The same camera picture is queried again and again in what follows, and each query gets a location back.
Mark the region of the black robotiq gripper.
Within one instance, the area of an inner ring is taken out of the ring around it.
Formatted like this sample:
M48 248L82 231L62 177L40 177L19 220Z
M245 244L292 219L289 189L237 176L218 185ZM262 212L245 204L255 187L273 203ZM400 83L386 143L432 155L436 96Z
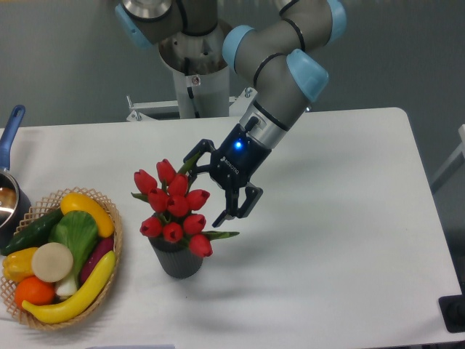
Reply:
M210 153L210 164L198 165L201 157ZM271 150L260 145L236 124L219 148L208 139L200 140L183 158L182 173L187 176L187 188L190 189L199 174L207 173L225 190L225 209L212 223L219 227L225 220L248 217L264 193L262 188L247 184L253 173L269 156ZM239 188L245 187L245 200L239 205Z

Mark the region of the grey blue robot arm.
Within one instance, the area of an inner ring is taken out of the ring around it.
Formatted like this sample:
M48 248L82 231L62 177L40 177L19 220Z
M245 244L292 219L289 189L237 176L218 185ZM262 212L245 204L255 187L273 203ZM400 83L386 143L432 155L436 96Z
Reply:
M310 51L338 39L347 26L339 1L277 1L276 7L279 21L261 31L229 26L216 1L120 1L115 9L135 44L158 47L182 118L227 116L230 73L256 92L221 145L202 140L193 149L211 155L193 174L208 173L225 192L215 225L248 216L259 200L262 189L251 176L328 83Z

